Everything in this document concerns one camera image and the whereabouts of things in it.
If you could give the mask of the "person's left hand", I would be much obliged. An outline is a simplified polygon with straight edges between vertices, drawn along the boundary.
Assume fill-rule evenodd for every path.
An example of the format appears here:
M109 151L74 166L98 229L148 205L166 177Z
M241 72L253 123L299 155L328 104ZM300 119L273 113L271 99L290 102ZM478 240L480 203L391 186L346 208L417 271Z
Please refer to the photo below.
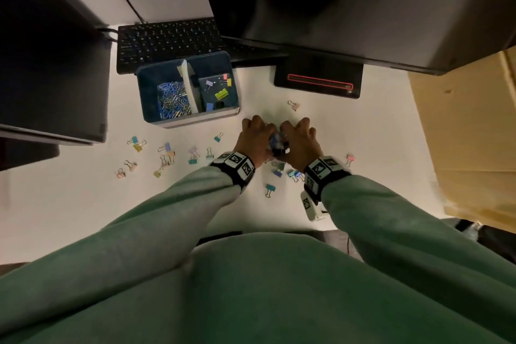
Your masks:
M241 137L241 133L238 137L237 143L233 150L234 152L239 152L241 154L248 156L254 163L256 169L261 167L262 164L267 160L273 158L273 155L269 148L268 140L245 140Z

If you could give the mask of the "person's right hand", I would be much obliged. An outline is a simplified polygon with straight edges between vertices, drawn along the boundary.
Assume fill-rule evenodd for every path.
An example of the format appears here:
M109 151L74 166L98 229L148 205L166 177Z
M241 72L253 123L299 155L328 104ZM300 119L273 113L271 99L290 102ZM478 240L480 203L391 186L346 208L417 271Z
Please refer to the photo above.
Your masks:
M289 152L277 159L304 173L307 165L324 155L317 139L289 142Z

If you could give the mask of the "handful of binder clips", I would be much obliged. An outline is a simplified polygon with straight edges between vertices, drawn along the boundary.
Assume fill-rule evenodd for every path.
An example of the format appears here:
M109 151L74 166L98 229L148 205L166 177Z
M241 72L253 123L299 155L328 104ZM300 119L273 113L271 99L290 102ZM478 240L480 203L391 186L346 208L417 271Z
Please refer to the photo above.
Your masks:
M272 134L269 137L269 148L274 158L278 158L289 152L289 142L282 132Z

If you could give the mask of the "person's left forearm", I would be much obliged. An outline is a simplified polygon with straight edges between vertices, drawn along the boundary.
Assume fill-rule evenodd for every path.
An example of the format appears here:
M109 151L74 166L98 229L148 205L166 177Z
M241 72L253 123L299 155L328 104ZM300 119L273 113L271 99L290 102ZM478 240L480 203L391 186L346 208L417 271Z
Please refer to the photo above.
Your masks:
M98 232L0 278L0 337L83 310L172 270L242 186L205 166Z

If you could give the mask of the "person's right forearm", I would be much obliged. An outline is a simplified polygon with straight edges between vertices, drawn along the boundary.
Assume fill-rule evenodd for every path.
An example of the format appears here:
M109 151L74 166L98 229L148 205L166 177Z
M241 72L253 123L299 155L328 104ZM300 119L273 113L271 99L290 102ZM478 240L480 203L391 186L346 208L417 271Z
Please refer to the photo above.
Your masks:
M321 201L365 263L516 344L516 265L365 177L322 188Z

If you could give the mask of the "black marker wrist band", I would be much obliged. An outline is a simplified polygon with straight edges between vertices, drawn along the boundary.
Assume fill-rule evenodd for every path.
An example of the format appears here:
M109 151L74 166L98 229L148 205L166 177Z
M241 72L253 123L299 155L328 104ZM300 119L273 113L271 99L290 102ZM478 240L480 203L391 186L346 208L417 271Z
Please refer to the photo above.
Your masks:
M351 176L345 166L332 156L322 156L304 170L304 190L315 204L321 202L323 189L339 179Z
M210 166L228 175L232 183L240 187L241 193L248 187L256 171L252 160L239 152L224 152L215 158Z

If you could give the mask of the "pile of paper clips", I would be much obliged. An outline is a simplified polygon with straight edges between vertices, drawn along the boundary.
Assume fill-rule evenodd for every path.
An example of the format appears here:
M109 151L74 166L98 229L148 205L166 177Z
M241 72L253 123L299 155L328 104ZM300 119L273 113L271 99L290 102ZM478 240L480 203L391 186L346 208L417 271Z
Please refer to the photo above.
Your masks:
M157 86L158 112L161 120L177 119L192 114L182 81L164 82Z

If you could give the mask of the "scatter of pastel binder clips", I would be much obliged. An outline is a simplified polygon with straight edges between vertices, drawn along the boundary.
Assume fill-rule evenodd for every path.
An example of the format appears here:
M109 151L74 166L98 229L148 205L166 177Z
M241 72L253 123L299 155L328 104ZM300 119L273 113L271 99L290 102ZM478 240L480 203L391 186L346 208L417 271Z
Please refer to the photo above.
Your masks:
M131 139L126 141L127 145L132 146L137 152L141 152L143 147L147 144L146 140L139 141L137 136L132 136ZM169 142L165 142L164 145L158 147L157 149L160 155L160 167L158 170L153 172L153 176L156 178L160 178L163 171L172 165L175 164L176 151L172 149L172 146ZM189 150L189 158L188 164L194 165L198 163L198 159L200 158L200 154L198 153L197 147L192 146ZM116 171L116 177L121 179L126 177L126 170L129 172L134 172L138 168L138 163L135 161L125 160L123 163L123 167L120 167Z

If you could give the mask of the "blue desk organizer box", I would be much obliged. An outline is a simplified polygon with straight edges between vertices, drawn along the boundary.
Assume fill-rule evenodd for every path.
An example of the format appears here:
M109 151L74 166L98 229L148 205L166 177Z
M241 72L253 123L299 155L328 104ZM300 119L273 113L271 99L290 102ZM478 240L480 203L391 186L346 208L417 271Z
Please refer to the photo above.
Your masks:
M136 72L141 110L144 120L165 129L183 127L215 119L235 116L241 104L236 79L227 52L193 56L140 67ZM215 90L206 93L206 79L217 81ZM164 82L182 81L190 102L192 114L177 119L161 120L158 112L157 86ZM217 101L215 93L226 88L229 96ZM206 103L215 104L215 110L206 112Z

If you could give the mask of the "black keyboard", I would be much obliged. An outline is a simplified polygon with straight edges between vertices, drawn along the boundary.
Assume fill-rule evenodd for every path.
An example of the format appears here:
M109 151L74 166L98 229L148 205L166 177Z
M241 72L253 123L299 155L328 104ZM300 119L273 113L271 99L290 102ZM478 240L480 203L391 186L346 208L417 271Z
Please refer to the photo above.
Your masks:
M233 68L272 66L288 55L223 39L212 17L135 23L118 28L117 73L134 74L145 65L218 51L229 54Z

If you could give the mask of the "large black monitor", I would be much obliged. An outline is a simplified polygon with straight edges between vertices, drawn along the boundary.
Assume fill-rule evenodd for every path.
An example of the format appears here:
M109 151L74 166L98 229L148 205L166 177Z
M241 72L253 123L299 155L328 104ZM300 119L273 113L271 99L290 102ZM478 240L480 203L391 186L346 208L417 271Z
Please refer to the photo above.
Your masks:
M208 0L221 36L445 74L516 41L516 0Z

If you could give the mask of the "brown cardboard box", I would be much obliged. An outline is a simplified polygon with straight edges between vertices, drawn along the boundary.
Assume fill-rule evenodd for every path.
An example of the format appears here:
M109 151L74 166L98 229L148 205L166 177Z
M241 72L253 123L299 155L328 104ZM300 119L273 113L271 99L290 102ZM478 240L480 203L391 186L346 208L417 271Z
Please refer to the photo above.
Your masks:
M516 234L516 46L408 78L445 214Z

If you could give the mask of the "green sweatshirt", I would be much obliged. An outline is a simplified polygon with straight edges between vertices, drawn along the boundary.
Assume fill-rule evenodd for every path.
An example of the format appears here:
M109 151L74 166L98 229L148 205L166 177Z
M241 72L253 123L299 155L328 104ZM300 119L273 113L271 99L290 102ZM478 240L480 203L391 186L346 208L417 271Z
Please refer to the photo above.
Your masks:
M0 278L1 344L516 344L516 272L423 253L368 263L308 236L249 234L174 262L80 262L75 245Z

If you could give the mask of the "small black monitor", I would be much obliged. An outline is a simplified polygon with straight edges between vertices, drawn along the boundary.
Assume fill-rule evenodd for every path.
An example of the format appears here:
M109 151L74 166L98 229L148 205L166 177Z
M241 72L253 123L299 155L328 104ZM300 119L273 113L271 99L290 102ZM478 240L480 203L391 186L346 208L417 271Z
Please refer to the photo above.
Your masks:
M107 137L112 42L78 0L0 0L0 171Z

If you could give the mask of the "dark bag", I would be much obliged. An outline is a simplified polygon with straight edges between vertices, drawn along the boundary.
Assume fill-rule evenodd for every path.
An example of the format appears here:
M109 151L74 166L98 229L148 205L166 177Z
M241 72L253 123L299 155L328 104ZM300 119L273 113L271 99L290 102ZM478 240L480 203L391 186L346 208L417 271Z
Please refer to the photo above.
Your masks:
M515 233L456 217L444 218L442 221L460 231L467 238L516 265Z

